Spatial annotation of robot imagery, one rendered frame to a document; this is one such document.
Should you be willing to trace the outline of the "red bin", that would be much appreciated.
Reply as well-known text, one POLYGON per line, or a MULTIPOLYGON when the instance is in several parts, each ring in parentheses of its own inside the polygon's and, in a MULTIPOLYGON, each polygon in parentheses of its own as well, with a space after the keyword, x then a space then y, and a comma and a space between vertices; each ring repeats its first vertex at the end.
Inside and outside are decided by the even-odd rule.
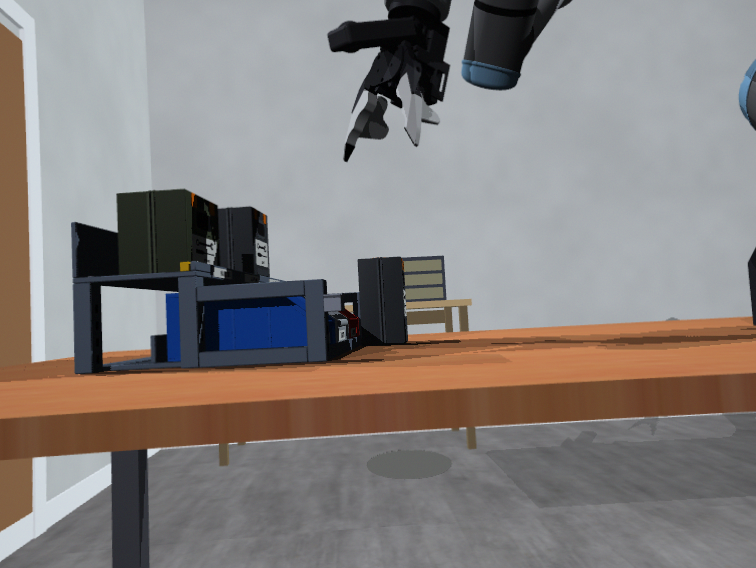
POLYGON ((338 311, 349 320, 349 339, 359 336, 359 319, 351 312, 345 309, 345 311, 338 311))

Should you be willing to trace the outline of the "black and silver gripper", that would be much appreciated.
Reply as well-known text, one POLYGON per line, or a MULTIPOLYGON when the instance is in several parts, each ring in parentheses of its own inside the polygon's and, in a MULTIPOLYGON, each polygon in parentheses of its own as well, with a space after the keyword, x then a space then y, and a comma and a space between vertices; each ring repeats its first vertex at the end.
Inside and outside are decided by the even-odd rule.
POLYGON ((349 160, 358 138, 381 140, 389 132, 383 119, 388 102, 377 94, 383 94, 391 99, 391 104, 402 108, 404 129, 416 147, 420 141, 421 122, 440 123, 438 114, 429 106, 444 99, 450 65, 443 60, 450 27, 440 21, 439 9, 428 0, 393 0, 388 19, 405 17, 413 17, 416 37, 406 41, 396 40, 380 47, 351 112, 344 144, 345 162, 349 160))

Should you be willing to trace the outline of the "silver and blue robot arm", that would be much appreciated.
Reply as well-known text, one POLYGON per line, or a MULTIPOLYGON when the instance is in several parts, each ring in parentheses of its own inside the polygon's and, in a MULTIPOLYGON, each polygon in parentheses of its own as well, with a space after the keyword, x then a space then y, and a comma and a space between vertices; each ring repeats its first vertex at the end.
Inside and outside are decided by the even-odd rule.
MULTIPOLYGON (((514 88, 521 76, 524 58, 561 1, 475 0, 462 60, 463 79, 490 90, 514 88)), ((571 1, 564 0, 559 9, 571 1)), ((327 37, 332 52, 355 53, 360 49, 415 38, 416 28, 412 17, 346 21, 328 32, 327 37)), ((756 59, 744 77, 739 90, 739 105, 756 130, 756 59)))

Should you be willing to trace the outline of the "dark blue metal shelf rack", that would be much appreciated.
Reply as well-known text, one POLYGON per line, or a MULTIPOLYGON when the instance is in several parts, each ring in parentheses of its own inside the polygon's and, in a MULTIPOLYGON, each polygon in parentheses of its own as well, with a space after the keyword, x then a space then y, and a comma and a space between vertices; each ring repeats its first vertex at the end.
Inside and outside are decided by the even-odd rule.
POLYGON ((75 374, 326 362, 362 345, 359 292, 327 294, 324 279, 284 281, 191 261, 191 271, 119 275, 118 233, 71 223, 75 374), (181 361, 168 362, 167 334, 151 357, 103 364, 101 286, 179 293, 181 361), (206 351, 204 302, 305 296, 307 346, 206 351), (330 345, 328 312, 353 302, 359 336, 330 345))

